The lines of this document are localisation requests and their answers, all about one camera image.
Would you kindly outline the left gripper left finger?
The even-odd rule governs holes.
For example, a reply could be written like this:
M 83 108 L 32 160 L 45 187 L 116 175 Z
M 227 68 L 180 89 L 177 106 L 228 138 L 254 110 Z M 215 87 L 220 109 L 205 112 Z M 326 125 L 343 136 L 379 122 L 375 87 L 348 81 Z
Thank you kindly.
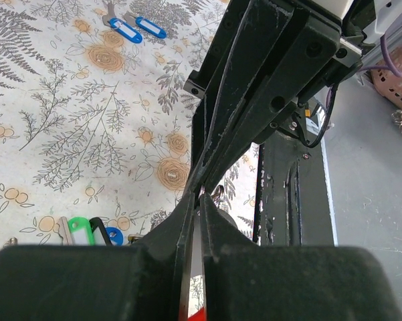
M 131 245 L 0 251 L 0 320 L 186 320 L 195 196 Z

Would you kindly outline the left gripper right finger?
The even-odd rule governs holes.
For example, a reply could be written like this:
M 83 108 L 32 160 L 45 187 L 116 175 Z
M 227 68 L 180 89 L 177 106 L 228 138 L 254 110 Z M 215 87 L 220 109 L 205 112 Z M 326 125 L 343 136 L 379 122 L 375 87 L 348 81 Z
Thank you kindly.
M 208 320 L 402 320 L 379 261 L 359 247 L 259 246 L 200 196 Z

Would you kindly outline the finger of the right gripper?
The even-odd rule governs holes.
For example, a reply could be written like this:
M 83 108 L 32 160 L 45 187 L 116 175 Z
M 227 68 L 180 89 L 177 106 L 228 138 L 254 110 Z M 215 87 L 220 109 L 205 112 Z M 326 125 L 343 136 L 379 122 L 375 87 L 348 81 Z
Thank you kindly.
M 269 130 L 270 123 L 281 124 L 291 116 L 295 109 L 292 100 L 331 60 L 339 39 L 338 28 L 320 19 L 313 16 L 291 18 L 244 96 L 230 142 L 239 151 L 238 158 L 263 131 Z M 237 160 L 230 156 L 225 159 L 232 164 Z M 220 166 L 222 176 L 229 167 Z M 209 179 L 205 190 L 213 190 L 219 180 Z
M 230 145 L 245 94 L 294 15 L 287 1 L 232 1 L 196 78 L 207 83 L 192 119 L 191 170 L 186 190 L 220 179 L 239 151 Z

